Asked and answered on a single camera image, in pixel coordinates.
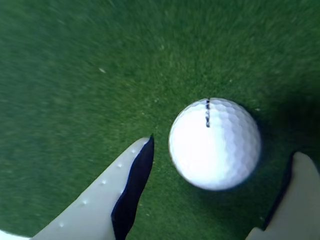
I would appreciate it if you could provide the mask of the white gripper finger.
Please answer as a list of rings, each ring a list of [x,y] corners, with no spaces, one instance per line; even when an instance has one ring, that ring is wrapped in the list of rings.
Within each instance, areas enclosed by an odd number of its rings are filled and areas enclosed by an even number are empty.
[[[253,228],[247,240],[318,240],[320,238],[320,173],[302,152],[292,156],[284,195],[264,229]]]
[[[136,140],[33,239],[126,239],[151,174],[154,150],[152,135]]]

